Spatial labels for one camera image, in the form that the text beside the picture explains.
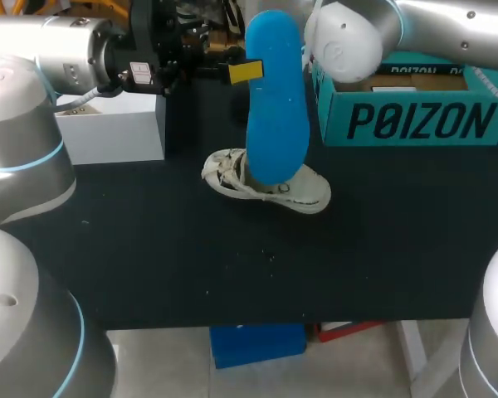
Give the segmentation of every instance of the black tabletop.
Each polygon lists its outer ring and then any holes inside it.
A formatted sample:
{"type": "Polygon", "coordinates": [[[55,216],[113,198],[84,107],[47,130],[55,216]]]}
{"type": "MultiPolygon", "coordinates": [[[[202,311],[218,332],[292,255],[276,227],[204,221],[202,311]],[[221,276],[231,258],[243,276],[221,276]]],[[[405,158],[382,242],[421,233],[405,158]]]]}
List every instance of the black tabletop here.
{"type": "Polygon", "coordinates": [[[309,90],[306,163],[329,180],[330,207],[236,201],[200,172],[243,147],[240,90],[181,88],[167,161],[77,167],[65,205],[3,229],[105,328],[471,314],[498,248],[498,147],[326,148],[309,90]]]}

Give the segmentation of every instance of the blue box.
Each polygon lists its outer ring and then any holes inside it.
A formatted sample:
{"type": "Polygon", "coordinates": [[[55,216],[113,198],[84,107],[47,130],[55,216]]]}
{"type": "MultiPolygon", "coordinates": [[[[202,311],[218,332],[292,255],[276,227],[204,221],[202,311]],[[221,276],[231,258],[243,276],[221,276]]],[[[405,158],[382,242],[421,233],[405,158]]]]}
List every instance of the blue box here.
{"type": "MultiPolygon", "coordinates": [[[[407,64],[427,65],[429,59],[433,65],[438,65],[440,61],[414,54],[396,55],[388,60],[394,65],[397,56],[407,64]]],[[[484,72],[498,88],[498,72],[484,72]]],[[[345,86],[348,91],[343,92],[343,86],[337,90],[337,84],[314,63],[312,79],[325,145],[497,145],[498,99],[476,77],[472,68],[466,67],[463,76],[457,74],[454,70],[453,76],[376,75],[372,80],[352,86],[355,91],[349,91],[351,87],[345,86]],[[424,88],[414,92],[367,89],[370,81],[379,83],[384,79],[393,83],[395,79],[409,79],[411,85],[429,79],[426,81],[432,82],[432,87],[436,81],[443,83],[438,90],[424,88]],[[444,90],[446,82],[461,88],[444,90]]]]}
{"type": "Polygon", "coordinates": [[[217,369],[302,354],[303,325],[210,328],[210,345],[217,369]]]}

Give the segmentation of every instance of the gray robot arm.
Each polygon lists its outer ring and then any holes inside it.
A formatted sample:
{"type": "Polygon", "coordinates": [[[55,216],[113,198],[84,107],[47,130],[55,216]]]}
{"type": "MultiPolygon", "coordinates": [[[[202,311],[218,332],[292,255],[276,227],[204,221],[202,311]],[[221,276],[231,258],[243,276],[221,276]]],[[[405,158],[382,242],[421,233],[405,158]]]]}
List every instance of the gray robot arm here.
{"type": "Polygon", "coordinates": [[[340,0],[315,9],[305,39],[344,83],[368,77],[396,50],[498,70],[498,0],[340,0]]]}

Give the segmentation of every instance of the shoe insole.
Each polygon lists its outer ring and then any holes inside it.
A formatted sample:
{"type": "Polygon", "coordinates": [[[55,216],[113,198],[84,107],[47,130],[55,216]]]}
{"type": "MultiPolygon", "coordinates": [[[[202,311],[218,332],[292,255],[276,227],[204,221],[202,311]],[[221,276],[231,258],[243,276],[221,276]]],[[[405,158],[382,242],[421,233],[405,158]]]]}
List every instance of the shoe insole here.
{"type": "Polygon", "coordinates": [[[265,185],[292,178],[308,150],[310,123],[300,49],[298,27],[285,12],[262,12],[247,27],[247,59],[262,60],[264,65],[264,77],[249,81],[247,161],[251,175],[265,185]]]}

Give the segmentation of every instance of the white sandal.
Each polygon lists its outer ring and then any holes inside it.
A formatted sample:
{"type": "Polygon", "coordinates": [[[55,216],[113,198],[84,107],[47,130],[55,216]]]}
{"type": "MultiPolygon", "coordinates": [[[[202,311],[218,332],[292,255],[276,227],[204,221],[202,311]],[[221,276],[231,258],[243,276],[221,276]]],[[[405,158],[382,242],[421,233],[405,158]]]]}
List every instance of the white sandal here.
{"type": "Polygon", "coordinates": [[[305,164],[292,179],[271,187],[269,192],[258,192],[245,184],[246,161],[245,149],[217,151],[206,160],[201,177],[227,197],[272,201],[299,213],[319,213],[330,203],[330,184],[305,164]]]}

